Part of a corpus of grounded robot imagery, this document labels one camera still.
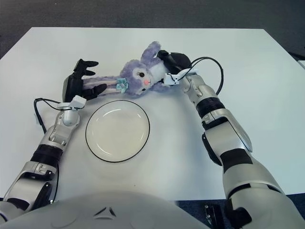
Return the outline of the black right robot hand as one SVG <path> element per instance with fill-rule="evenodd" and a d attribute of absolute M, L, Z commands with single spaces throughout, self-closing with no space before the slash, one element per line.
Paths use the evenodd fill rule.
<path fill-rule="evenodd" d="M 163 61 L 164 66 L 171 74 L 178 74 L 182 70 L 189 69 L 191 67 L 190 59 L 182 53 L 169 53 L 165 50 L 160 50 L 157 53 L 157 57 Z"/>

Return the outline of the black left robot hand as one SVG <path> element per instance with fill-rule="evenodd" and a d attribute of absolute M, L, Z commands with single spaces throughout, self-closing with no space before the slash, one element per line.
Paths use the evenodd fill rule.
<path fill-rule="evenodd" d="M 79 59 L 73 73 L 68 76 L 63 83 L 62 100 L 64 103 L 71 102 L 74 96 L 78 95 L 86 100 L 97 98 L 107 88 L 107 84 L 102 83 L 89 89 L 84 89 L 83 76 L 93 76 L 95 72 L 87 70 L 88 67 L 97 66 L 95 61 L 84 61 Z"/>

